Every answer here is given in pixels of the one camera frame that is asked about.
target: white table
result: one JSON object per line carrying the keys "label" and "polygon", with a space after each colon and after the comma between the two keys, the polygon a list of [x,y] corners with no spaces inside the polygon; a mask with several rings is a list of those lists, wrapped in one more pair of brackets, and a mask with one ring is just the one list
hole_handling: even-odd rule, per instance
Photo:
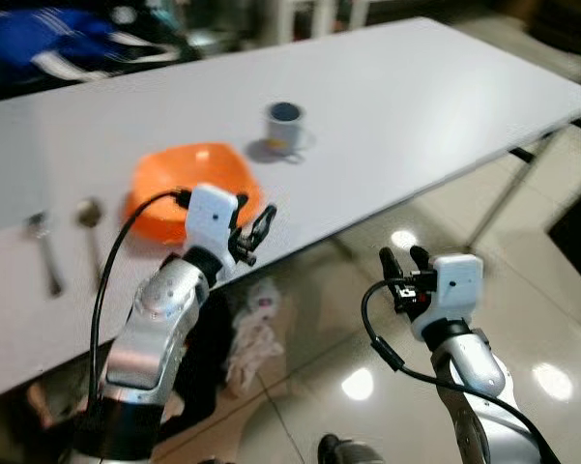
{"label": "white table", "polygon": [[[26,204],[54,217],[67,288],[47,296],[24,217],[0,228],[0,392],[87,350],[95,294],[77,202],[96,195],[109,212],[98,230],[107,253],[140,157],[205,140],[244,151],[263,134],[264,107],[279,100],[305,107],[317,142],[303,164],[250,162],[279,208],[258,266],[581,117],[580,86],[428,19],[2,101],[0,160],[37,161],[14,175],[28,184],[38,176]],[[105,299],[103,340],[121,328],[137,284],[167,251],[126,244]]]}

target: tiled floor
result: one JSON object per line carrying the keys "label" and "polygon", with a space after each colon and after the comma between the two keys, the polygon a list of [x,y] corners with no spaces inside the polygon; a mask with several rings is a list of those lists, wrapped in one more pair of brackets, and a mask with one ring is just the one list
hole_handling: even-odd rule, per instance
{"label": "tiled floor", "polygon": [[[541,53],[537,61],[563,64],[559,53]],[[380,277],[377,252],[393,231],[412,231],[433,253],[457,249],[519,166],[513,157],[495,161],[270,269],[283,295],[274,329],[286,353],[261,368],[246,397],[223,396],[212,417],[160,445],[156,462],[315,463],[329,431],[370,443],[388,462],[460,462],[436,391],[394,374],[371,351],[359,303]],[[568,463],[581,463],[581,277],[544,229],[580,190],[581,130],[570,128],[479,242],[485,295],[474,321],[513,374],[518,404]],[[378,331],[408,364],[431,372],[426,347],[389,304],[385,294],[373,302]],[[342,387],[349,378],[363,400]]]}

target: mug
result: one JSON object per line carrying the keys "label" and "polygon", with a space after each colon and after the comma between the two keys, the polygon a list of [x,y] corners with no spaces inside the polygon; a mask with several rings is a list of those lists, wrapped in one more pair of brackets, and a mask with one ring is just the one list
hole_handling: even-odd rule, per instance
{"label": "mug", "polygon": [[267,109],[267,147],[283,156],[297,155],[302,134],[303,111],[294,103],[281,101],[273,103]]}

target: metal spoon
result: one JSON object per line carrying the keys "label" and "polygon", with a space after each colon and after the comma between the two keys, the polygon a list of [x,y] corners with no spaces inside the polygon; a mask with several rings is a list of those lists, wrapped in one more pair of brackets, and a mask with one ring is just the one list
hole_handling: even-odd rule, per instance
{"label": "metal spoon", "polygon": [[101,252],[99,250],[99,244],[97,243],[94,229],[101,222],[102,217],[103,209],[101,202],[96,198],[85,198],[77,203],[77,223],[82,227],[85,227],[87,230],[86,236],[90,254],[93,259],[93,272],[95,273],[97,288],[99,288],[99,283],[101,282],[101,277],[103,275],[103,266]]}
{"label": "metal spoon", "polygon": [[35,215],[30,216],[28,218],[27,226],[28,231],[41,244],[41,255],[43,256],[47,277],[49,279],[49,293],[53,297],[57,297],[62,293],[63,285],[60,282],[60,277],[58,276],[53,253],[49,244],[47,213],[45,211],[41,211],[40,213],[36,213]]}

